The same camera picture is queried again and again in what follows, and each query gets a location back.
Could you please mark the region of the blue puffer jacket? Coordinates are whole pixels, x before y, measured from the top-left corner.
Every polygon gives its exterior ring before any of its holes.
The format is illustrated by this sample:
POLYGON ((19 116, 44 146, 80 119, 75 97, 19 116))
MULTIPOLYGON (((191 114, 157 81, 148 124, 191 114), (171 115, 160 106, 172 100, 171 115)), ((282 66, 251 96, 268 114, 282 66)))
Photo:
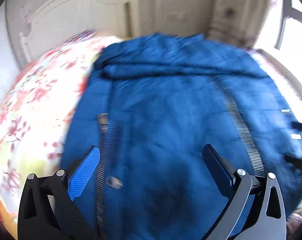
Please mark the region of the blue puffer jacket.
POLYGON ((76 107, 61 166, 91 146, 101 161, 75 204, 103 239, 201 239, 227 199, 205 163, 276 175, 286 214, 302 198, 302 132, 272 78, 245 51, 154 34, 106 47, 76 107))

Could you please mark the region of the floral bed quilt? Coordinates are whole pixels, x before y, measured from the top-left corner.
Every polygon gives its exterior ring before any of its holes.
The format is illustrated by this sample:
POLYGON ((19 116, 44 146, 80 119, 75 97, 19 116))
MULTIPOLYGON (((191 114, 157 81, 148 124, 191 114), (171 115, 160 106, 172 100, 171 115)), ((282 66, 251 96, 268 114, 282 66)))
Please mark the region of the floral bed quilt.
POLYGON ((59 167, 73 115, 93 63, 120 38, 88 30, 30 62, 0 104, 0 221, 17 237, 27 176, 59 167))

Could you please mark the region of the beige striped curtain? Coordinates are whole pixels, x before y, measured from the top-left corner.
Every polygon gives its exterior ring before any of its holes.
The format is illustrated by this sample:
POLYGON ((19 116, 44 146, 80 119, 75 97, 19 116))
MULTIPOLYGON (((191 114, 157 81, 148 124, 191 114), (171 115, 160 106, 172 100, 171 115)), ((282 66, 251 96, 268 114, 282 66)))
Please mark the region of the beige striped curtain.
POLYGON ((253 48, 271 0, 214 0, 207 38, 239 48, 253 48))

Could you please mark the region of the white wooden headboard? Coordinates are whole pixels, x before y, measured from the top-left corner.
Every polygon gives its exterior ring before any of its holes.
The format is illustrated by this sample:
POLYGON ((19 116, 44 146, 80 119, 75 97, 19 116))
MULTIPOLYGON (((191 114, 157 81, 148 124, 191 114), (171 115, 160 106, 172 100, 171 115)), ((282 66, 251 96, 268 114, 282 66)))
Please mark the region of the white wooden headboard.
POLYGON ((88 29, 141 35, 138 0, 6 0, 6 22, 20 68, 88 29))

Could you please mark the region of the dark window frame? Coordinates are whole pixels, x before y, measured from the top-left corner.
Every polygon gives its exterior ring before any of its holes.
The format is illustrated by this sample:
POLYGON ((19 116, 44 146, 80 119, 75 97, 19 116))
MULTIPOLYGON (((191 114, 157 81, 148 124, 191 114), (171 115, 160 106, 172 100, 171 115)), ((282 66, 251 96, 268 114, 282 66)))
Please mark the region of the dark window frame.
POLYGON ((274 48, 277 50, 280 50, 281 48, 285 27, 286 27, 286 21, 290 18, 302 24, 302 12, 299 11, 298 9, 295 9, 292 6, 292 0, 283 0, 280 29, 276 40, 276 44, 274 46, 274 48))

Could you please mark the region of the wall power socket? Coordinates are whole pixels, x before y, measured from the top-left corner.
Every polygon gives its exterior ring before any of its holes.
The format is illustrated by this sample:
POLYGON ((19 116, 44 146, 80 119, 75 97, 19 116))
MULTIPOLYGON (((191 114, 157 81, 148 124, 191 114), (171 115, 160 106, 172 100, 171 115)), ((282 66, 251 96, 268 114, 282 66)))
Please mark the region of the wall power socket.
POLYGON ((187 15, 184 12, 174 11, 167 15, 167 20, 175 22, 186 22, 187 15))

